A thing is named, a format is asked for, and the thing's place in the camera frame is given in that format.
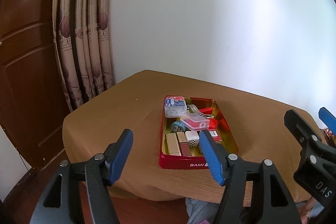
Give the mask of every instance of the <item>brown tablecloth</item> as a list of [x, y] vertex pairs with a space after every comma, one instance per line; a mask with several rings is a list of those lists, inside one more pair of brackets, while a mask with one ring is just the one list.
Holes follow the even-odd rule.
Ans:
[[[170, 200], [180, 197], [219, 203], [223, 187], [209, 170], [168, 170], [158, 165], [160, 124], [164, 97], [178, 95], [216, 100], [244, 160], [271, 159], [294, 201], [310, 195], [293, 180], [300, 145], [284, 126], [284, 114], [294, 107], [248, 92], [156, 71], [142, 71], [69, 114], [63, 123], [63, 142], [71, 162], [85, 161], [115, 142], [124, 128], [134, 133], [134, 144], [113, 196]], [[313, 118], [295, 108], [320, 133]], [[245, 202], [251, 198], [247, 185]]]

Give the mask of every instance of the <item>wooden floor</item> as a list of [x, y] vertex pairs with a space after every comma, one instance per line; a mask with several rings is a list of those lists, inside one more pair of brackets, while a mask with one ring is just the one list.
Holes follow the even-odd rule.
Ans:
[[[29, 185], [25, 186], [11, 203], [6, 204], [17, 224], [29, 224], [35, 205], [46, 183], [58, 167], [59, 162], [67, 158], [66, 153], [63, 152], [43, 171], [35, 173]], [[80, 186], [80, 193], [85, 223], [93, 224], [86, 187], [83, 183]], [[112, 198], [112, 201], [121, 224], [186, 224], [188, 220], [184, 199], [155, 202], [142, 198]]]

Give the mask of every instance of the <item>brown door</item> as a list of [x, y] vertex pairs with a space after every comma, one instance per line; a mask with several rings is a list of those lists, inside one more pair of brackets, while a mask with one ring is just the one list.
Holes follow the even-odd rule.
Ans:
[[63, 149], [69, 113], [56, 66], [52, 0], [0, 0], [0, 125], [42, 168]]

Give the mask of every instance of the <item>beige curtain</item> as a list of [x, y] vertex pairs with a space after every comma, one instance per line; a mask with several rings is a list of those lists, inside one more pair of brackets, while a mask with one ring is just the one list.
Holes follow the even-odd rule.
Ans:
[[109, 0], [53, 0], [56, 59], [72, 111], [114, 85]]

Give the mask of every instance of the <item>clear plastic box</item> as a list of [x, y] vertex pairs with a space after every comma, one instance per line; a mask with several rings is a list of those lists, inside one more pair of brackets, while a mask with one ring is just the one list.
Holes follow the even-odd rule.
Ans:
[[165, 116], [167, 118], [177, 118], [186, 115], [187, 104], [182, 96], [166, 96]]
[[209, 119], [206, 119], [197, 113], [187, 113], [181, 117], [180, 122], [192, 131], [208, 129], [210, 123]]

